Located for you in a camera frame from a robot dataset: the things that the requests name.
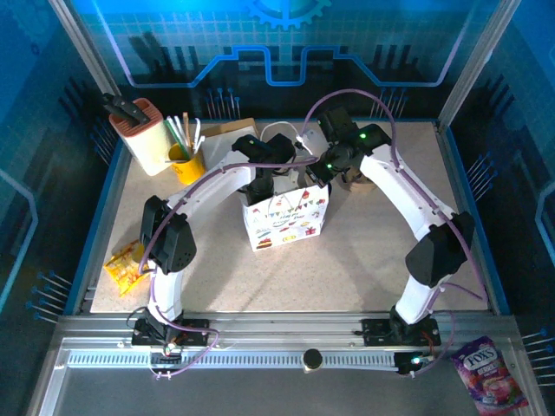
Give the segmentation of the stack of pulp cup carriers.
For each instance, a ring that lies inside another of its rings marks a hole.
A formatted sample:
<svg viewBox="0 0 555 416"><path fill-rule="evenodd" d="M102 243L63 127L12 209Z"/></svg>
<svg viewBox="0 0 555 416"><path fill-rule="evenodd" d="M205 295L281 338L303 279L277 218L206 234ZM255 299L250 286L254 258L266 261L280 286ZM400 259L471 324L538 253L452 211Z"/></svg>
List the stack of pulp cup carriers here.
<svg viewBox="0 0 555 416"><path fill-rule="evenodd" d="M371 192L376 186L375 183L366 178L358 169L349 169L342 172L338 177L338 184L348 192Z"/></svg>

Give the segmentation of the black-handled knife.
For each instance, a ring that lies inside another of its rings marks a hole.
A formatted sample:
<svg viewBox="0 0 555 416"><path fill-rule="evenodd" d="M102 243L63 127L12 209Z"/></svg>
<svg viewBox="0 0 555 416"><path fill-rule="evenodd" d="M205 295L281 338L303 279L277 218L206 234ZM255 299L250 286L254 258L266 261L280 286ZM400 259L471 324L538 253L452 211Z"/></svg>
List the black-handled knife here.
<svg viewBox="0 0 555 416"><path fill-rule="evenodd" d="M111 114L125 120L130 127L136 127L140 124L140 110L135 105L125 102L105 103L104 108Z"/></svg>
<svg viewBox="0 0 555 416"><path fill-rule="evenodd" d="M125 120L131 127L145 125L150 121L150 118L136 104L119 95L104 93L102 102L106 110Z"/></svg>

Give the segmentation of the white paper napkins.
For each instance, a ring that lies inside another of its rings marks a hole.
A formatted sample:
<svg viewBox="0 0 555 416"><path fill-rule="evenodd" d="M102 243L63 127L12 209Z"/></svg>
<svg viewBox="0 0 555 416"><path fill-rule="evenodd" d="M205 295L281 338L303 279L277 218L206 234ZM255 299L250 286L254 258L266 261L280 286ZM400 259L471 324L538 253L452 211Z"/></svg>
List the white paper napkins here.
<svg viewBox="0 0 555 416"><path fill-rule="evenodd" d="M243 136L242 131L220 133L209 136L205 134L205 140L201 146L205 168L211 170L232 150L235 141Z"/></svg>

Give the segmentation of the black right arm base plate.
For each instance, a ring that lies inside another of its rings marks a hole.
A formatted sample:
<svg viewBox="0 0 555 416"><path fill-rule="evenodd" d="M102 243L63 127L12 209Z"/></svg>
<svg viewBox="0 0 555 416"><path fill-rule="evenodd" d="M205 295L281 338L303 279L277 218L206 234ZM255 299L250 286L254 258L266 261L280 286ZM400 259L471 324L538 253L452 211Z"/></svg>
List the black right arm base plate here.
<svg viewBox="0 0 555 416"><path fill-rule="evenodd" d="M434 347L441 345L437 321L432 318L409 326L389 319L362 319L362 338L365 347Z"/></svg>

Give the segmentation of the brown cardboard napkin box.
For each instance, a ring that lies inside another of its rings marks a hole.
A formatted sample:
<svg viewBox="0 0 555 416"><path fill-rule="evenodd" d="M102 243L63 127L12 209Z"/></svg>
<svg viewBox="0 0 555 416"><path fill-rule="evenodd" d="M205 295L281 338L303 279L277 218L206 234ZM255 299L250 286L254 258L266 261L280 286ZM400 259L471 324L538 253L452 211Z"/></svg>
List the brown cardboard napkin box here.
<svg viewBox="0 0 555 416"><path fill-rule="evenodd" d="M235 131L242 131L245 135L252 135L258 138L258 130L255 125L255 120L253 118L247 118L243 120L235 120L223 124L209 126L207 129L201 132L202 135L205 136L207 133L209 136L220 134L220 133L228 133L228 132L235 132Z"/></svg>

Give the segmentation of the white knife block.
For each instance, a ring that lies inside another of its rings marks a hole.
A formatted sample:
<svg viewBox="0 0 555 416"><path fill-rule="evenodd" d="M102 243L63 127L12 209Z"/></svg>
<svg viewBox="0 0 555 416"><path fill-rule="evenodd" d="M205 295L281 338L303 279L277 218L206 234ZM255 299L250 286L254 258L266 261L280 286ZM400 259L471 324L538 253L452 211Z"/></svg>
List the white knife block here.
<svg viewBox="0 0 555 416"><path fill-rule="evenodd" d="M167 157L173 139L164 124L162 113L150 100L138 98L132 102L150 118L147 124L130 127L125 120L113 114L108 120L143 171L155 176L169 167Z"/></svg>

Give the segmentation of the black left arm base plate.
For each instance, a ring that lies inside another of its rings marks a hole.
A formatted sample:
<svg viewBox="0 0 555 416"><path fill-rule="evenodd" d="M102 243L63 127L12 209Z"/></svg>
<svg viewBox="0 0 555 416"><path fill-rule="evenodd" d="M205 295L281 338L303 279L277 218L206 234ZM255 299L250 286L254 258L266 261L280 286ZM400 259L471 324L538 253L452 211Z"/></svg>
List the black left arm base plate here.
<svg viewBox="0 0 555 416"><path fill-rule="evenodd" d="M182 331L147 318L138 319L133 328L131 344L134 347L157 347L174 344L177 347L206 347L207 332Z"/></svg>

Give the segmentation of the white printed paper gift bag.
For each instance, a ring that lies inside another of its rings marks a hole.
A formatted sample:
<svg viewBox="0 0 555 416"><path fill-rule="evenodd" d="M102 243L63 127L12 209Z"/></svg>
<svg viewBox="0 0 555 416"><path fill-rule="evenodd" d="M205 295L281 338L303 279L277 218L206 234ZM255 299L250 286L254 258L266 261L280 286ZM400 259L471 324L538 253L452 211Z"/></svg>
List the white printed paper gift bag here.
<svg viewBox="0 0 555 416"><path fill-rule="evenodd" d="M289 156L287 167L261 168L241 190L243 220L253 251L291 244L321 234L331 188L312 184L300 166L295 143L282 133L265 144L278 151L274 162Z"/></svg>

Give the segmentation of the yellow snack packet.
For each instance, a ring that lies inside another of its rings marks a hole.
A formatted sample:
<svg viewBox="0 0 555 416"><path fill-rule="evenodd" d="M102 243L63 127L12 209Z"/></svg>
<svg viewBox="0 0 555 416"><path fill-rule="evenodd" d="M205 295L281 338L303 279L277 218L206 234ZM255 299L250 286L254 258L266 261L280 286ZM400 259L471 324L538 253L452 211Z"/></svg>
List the yellow snack packet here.
<svg viewBox="0 0 555 416"><path fill-rule="evenodd" d="M103 269L112 278L119 290L119 296L125 296L148 273L139 272L139 263L144 254L144 246L139 240L121 247L103 265Z"/></svg>

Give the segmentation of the black round knob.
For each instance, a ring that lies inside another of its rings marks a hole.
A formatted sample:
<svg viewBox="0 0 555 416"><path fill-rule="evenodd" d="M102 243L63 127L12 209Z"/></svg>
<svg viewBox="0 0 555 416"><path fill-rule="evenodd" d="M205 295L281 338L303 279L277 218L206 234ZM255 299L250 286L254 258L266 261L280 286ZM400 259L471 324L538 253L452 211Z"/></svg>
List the black round knob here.
<svg viewBox="0 0 555 416"><path fill-rule="evenodd" d="M310 348L302 355L303 371L306 374L313 373L323 366L323 355L316 348Z"/></svg>

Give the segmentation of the aluminium frame post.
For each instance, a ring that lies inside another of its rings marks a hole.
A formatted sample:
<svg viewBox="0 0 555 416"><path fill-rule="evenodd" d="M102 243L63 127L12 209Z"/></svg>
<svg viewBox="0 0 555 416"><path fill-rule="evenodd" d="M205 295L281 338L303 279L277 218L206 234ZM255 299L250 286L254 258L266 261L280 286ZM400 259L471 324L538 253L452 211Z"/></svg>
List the aluminium frame post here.
<svg viewBox="0 0 555 416"><path fill-rule="evenodd" d="M521 0L499 0L439 114L439 133L450 127L520 4Z"/></svg>
<svg viewBox="0 0 555 416"><path fill-rule="evenodd" d="M48 0L60 24L74 44L88 72L97 87L103 93L118 94L120 92L114 77L101 57L90 34L70 0Z"/></svg>

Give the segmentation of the yellow mug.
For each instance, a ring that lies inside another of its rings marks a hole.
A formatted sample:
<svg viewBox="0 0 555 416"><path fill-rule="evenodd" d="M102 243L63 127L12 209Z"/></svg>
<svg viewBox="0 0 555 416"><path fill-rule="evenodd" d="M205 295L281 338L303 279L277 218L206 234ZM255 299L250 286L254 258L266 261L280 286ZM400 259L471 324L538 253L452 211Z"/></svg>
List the yellow mug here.
<svg viewBox="0 0 555 416"><path fill-rule="evenodd" d="M198 150L190 159L185 156L178 144L172 145L168 152L168 163L182 185L191 185L206 172L203 153Z"/></svg>

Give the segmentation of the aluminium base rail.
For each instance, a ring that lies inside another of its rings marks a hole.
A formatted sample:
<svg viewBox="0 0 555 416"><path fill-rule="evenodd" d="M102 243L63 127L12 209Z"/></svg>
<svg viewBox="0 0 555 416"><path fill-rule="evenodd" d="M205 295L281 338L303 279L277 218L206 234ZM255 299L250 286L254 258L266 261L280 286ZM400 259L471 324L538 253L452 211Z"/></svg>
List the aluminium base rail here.
<svg viewBox="0 0 555 416"><path fill-rule="evenodd" d="M220 332L219 345L237 350L359 350L363 340L354 332L364 319L386 319L387 313L188 313L190 319L207 319ZM449 336L453 348L482 335L497 346L520 343L520 333L512 316L486 311L442 311L434 315L441 344ZM66 349L131 348L133 322L124 313L64 316L55 327L55 337Z"/></svg>

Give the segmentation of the green wrapped straw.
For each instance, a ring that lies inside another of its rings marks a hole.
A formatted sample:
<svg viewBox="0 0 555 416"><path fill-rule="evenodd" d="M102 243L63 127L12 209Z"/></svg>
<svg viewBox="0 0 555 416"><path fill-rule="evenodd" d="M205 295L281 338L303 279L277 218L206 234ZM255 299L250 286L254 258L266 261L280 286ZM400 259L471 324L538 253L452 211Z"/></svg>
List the green wrapped straw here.
<svg viewBox="0 0 555 416"><path fill-rule="evenodd" d="M167 128L169 129L170 133L172 134L174 140L178 144L178 146L179 146L179 148L180 148L180 150L181 150L181 152L184 156L184 160L189 160L190 156L189 156L189 152L187 151L187 148L186 148L184 136L180 132L180 130L178 129L177 124L175 123L175 121L171 117L167 117L165 119L165 124L166 124Z"/></svg>

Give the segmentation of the purple Fox's candy bag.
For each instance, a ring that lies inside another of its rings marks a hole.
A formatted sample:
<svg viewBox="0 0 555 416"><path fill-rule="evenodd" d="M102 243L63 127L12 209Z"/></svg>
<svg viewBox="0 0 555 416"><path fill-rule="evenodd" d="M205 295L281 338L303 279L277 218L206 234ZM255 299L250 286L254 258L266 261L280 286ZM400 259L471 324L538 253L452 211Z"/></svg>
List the purple Fox's candy bag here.
<svg viewBox="0 0 555 416"><path fill-rule="evenodd" d="M479 416L502 416L529 402L501 352L488 336L470 341L451 357Z"/></svg>

